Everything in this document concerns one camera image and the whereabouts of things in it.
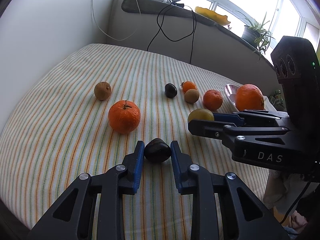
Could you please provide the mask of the yellow green fruit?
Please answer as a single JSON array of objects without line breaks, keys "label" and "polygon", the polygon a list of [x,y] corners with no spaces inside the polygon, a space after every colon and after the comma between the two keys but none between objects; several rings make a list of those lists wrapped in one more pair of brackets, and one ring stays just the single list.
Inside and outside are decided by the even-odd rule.
[{"label": "yellow green fruit", "polygon": [[195,109],[188,115],[188,122],[191,120],[206,120],[206,121],[214,121],[213,113],[208,109]]}]

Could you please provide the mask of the large smooth orange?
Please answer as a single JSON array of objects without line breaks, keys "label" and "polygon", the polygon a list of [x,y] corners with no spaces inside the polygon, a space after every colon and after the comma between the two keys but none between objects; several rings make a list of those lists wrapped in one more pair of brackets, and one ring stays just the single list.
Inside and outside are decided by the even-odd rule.
[{"label": "large smooth orange", "polygon": [[239,111],[264,110],[265,103],[261,90],[253,84],[241,86],[236,91],[235,106]]}]

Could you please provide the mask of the dark cherry tomato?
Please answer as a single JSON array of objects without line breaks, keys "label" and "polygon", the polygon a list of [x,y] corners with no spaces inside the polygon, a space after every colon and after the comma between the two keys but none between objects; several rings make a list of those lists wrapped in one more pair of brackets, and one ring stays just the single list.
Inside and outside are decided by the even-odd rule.
[{"label": "dark cherry tomato", "polygon": [[144,157],[152,164],[161,164],[171,157],[171,148],[162,139],[155,138],[146,145]]}]

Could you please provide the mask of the floral white plate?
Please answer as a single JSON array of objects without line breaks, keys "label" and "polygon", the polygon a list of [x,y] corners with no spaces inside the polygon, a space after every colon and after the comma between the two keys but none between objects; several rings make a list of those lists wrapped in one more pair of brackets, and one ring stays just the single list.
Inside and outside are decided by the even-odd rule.
[{"label": "floral white plate", "polygon": [[227,84],[225,86],[225,93],[227,95],[227,98],[230,100],[230,102],[235,106],[235,95],[236,95],[236,91],[239,89],[240,87],[236,86],[236,85],[232,85],[232,84]]}]

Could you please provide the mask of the small mandarin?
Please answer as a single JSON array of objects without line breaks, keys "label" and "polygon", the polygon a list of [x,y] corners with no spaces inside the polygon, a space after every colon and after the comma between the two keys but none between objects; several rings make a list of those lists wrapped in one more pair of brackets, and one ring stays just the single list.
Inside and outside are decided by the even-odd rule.
[{"label": "small mandarin", "polygon": [[222,95],[219,91],[210,89],[203,96],[203,105],[210,111],[218,110],[223,103]]}]

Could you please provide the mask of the large dimpled orange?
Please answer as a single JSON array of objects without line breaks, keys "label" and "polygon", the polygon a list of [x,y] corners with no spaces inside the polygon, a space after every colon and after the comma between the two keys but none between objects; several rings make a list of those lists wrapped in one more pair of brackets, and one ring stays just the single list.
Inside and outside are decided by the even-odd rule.
[{"label": "large dimpled orange", "polygon": [[129,100],[120,100],[110,108],[108,122],[114,131],[120,134],[129,134],[140,123],[140,109]]}]

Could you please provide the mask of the brown kiwi-like fruit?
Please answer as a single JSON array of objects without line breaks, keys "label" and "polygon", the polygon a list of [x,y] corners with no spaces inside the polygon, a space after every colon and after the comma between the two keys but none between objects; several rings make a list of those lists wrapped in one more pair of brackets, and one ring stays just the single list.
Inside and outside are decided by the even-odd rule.
[{"label": "brown kiwi-like fruit", "polygon": [[108,82],[99,82],[95,85],[94,94],[100,101],[107,100],[110,97],[111,92],[112,88]]}]

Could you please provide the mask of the brown longan fruit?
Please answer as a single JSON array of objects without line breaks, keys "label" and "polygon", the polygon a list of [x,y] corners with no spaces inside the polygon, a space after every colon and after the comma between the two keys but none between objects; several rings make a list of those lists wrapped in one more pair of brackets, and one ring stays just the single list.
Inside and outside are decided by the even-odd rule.
[{"label": "brown longan fruit", "polygon": [[187,103],[195,103],[200,97],[199,91],[196,89],[189,89],[184,94],[184,99]]}]

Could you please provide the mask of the small orange tomato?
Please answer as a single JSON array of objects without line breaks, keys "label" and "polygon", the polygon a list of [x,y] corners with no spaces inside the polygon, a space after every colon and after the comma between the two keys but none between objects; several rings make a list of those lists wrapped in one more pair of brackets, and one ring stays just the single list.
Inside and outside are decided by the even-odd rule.
[{"label": "small orange tomato", "polygon": [[197,90],[197,87],[196,87],[195,83],[193,83],[191,81],[185,81],[185,82],[181,83],[181,88],[182,88],[184,93],[186,93],[190,89]]}]

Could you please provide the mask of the dark plum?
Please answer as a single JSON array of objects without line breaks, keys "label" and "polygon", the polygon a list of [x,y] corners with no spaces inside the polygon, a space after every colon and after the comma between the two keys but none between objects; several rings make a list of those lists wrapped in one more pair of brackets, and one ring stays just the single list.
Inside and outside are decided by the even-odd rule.
[{"label": "dark plum", "polygon": [[174,98],[177,95],[177,88],[172,83],[167,83],[165,85],[165,96],[167,98]]}]

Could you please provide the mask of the striped tablecloth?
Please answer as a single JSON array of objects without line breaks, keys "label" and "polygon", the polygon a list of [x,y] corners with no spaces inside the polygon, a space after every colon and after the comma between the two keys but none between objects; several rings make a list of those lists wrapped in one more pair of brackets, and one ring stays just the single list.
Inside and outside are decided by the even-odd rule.
[{"label": "striped tablecloth", "polygon": [[90,44],[55,66],[25,94],[1,134],[1,239],[29,230],[80,174],[120,164],[137,141],[176,140],[208,171],[236,173],[263,198],[268,170],[234,162],[221,141],[196,137],[189,114],[221,94],[231,113],[232,80],[167,56]]}]

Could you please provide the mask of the potted spider plant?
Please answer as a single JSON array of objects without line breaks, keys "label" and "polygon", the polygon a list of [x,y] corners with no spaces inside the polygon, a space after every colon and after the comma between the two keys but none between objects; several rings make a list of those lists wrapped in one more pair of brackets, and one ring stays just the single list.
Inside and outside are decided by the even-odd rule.
[{"label": "potted spider plant", "polygon": [[271,41],[273,39],[270,29],[265,29],[265,25],[270,21],[266,21],[267,13],[263,18],[261,23],[257,22],[255,19],[250,20],[244,13],[241,11],[236,11],[244,17],[246,24],[244,25],[244,32],[242,34],[242,39],[250,44],[254,51],[261,58],[266,54],[267,50],[270,47]]}]

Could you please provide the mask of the yellow bowl on sill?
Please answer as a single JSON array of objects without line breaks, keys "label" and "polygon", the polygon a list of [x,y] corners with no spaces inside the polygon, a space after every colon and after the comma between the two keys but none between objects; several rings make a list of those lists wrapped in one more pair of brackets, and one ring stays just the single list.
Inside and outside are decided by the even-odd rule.
[{"label": "yellow bowl on sill", "polygon": [[215,11],[209,10],[207,8],[196,7],[195,12],[208,18],[208,19],[215,21],[216,23],[218,23],[222,26],[226,26],[231,23],[228,20],[228,17],[226,15],[220,15],[220,14],[216,13]]}]

